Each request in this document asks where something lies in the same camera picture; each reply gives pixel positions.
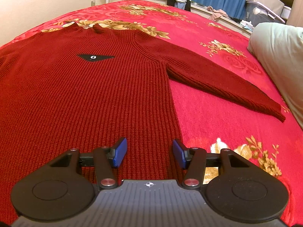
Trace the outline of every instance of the knit sweater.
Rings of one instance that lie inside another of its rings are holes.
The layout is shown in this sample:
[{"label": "knit sweater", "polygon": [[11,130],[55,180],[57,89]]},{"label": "knit sweater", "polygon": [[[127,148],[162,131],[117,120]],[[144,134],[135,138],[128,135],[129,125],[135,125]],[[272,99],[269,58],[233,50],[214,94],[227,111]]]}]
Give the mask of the knit sweater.
[{"label": "knit sweater", "polygon": [[69,148],[90,152],[121,136],[119,180],[180,180],[169,78],[284,120],[256,86],[139,30],[74,24],[0,50],[0,219],[15,217],[9,195],[18,180]]}]

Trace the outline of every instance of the red floral bedspread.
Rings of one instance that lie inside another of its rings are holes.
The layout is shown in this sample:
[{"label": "red floral bedspread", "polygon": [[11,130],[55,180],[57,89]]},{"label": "red floral bedspread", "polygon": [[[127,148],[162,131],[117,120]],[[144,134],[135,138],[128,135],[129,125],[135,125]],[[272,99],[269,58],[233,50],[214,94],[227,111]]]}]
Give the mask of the red floral bedspread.
[{"label": "red floral bedspread", "polygon": [[[213,60],[280,103],[286,117],[284,123],[170,81],[185,145],[216,153],[229,147],[280,179],[290,194],[282,219],[288,225],[303,224],[300,180],[303,132],[262,66],[246,49],[246,37],[194,13],[153,2],[128,0],[67,13],[23,33],[9,44],[39,31],[51,32],[72,23],[84,28],[99,23],[117,30],[138,29],[161,37]],[[207,168],[205,183],[216,175],[216,168]],[[7,221],[13,221],[15,217],[0,214],[0,218],[7,218]]]}]

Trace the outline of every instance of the metal pin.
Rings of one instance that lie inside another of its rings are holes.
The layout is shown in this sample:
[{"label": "metal pin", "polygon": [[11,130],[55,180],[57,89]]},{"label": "metal pin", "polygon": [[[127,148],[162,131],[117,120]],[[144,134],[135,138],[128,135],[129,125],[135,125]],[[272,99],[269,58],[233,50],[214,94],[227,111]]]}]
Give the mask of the metal pin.
[{"label": "metal pin", "polygon": [[199,181],[197,179],[194,179],[194,178],[189,178],[189,179],[186,179],[184,181],[184,184],[187,185],[187,186],[197,186],[199,185]]},{"label": "metal pin", "polygon": [[112,178],[104,178],[101,180],[103,186],[113,186],[115,183],[116,181]]}]

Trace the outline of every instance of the light green pillow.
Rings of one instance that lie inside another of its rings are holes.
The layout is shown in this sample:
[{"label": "light green pillow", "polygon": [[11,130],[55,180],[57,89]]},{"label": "light green pillow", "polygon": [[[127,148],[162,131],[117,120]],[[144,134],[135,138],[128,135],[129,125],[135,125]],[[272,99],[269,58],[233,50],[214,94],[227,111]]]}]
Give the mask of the light green pillow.
[{"label": "light green pillow", "polygon": [[260,23],[248,50],[260,61],[303,129],[303,28]]}]

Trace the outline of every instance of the plastic container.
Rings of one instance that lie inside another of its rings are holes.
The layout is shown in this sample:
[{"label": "plastic container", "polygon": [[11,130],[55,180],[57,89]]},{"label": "plastic container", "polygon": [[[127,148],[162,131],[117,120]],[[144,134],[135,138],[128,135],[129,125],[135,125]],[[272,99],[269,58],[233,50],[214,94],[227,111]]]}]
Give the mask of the plastic container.
[{"label": "plastic container", "polygon": [[281,13],[281,17],[283,19],[288,19],[289,18],[289,15],[290,15],[290,12],[291,12],[291,8],[290,7],[287,7],[287,6],[284,6],[283,10],[282,10],[282,13]]},{"label": "plastic container", "polygon": [[260,2],[247,2],[246,21],[251,21],[254,27],[262,22],[277,22],[285,24],[285,21]]}]

